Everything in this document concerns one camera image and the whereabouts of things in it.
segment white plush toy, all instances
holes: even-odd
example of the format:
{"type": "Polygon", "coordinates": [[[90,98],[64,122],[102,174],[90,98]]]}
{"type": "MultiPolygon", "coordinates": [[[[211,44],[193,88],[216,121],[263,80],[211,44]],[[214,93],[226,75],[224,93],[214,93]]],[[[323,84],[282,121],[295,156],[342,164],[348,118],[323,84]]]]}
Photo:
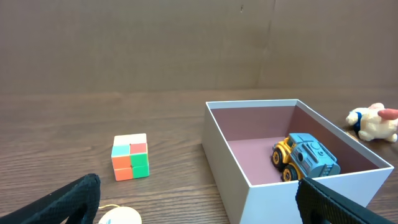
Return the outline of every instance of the white plush toy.
{"type": "Polygon", "coordinates": [[[359,138],[362,140],[397,141],[398,110],[385,109],[382,103],[350,111],[346,122],[354,126],[354,130],[358,132],[359,138]]]}

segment toy truck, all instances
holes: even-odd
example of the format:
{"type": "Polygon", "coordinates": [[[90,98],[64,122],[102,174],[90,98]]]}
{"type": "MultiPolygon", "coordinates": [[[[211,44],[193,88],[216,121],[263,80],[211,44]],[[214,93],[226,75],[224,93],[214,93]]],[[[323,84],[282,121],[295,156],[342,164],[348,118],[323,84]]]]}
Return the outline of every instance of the toy truck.
{"type": "Polygon", "coordinates": [[[272,164],[283,181],[340,174],[337,158],[311,134],[290,133],[272,150],[272,164]]]}

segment toy wheel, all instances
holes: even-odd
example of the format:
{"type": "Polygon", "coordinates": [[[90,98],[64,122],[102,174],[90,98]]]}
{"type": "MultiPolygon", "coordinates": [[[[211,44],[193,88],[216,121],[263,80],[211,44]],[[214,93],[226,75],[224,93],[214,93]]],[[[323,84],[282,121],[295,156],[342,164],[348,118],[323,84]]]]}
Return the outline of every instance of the toy wheel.
{"type": "Polygon", "coordinates": [[[287,165],[282,173],[283,181],[297,180],[297,171],[292,165],[287,165]]]}
{"type": "Polygon", "coordinates": [[[272,164],[274,165],[275,168],[282,170],[284,168],[282,160],[283,160],[282,152],[280,151],[280,149],[275,148],[271,158],[272,164]]]}

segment blue plush collar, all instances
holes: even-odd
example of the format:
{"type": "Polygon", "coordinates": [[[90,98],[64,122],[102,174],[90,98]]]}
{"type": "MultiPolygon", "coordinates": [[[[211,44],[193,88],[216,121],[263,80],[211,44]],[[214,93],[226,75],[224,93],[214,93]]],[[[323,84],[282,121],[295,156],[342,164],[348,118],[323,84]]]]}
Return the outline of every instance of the blue plush collar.
{"type": "Polygon", "coordinates": [[[358,121],[354,124],[354,131],[358,132],[361,130],[361,118],[362,114],[360,112],[356,112],[358,114],[358,121]]]}

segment open box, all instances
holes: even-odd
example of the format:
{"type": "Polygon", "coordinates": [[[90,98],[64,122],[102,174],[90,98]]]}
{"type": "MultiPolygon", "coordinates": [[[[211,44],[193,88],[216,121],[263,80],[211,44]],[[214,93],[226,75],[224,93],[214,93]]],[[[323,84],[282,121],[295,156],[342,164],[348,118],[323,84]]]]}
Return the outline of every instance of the open box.
{"type": "Polygon", "coordinates": [[[322,142],[341,174],[314,179],[364,207],[394,168],[300,100],[207,102],[202,145],[231,223],[302,223],[298,181],[282,182],[271,162],[289,133],[322,142]]]}

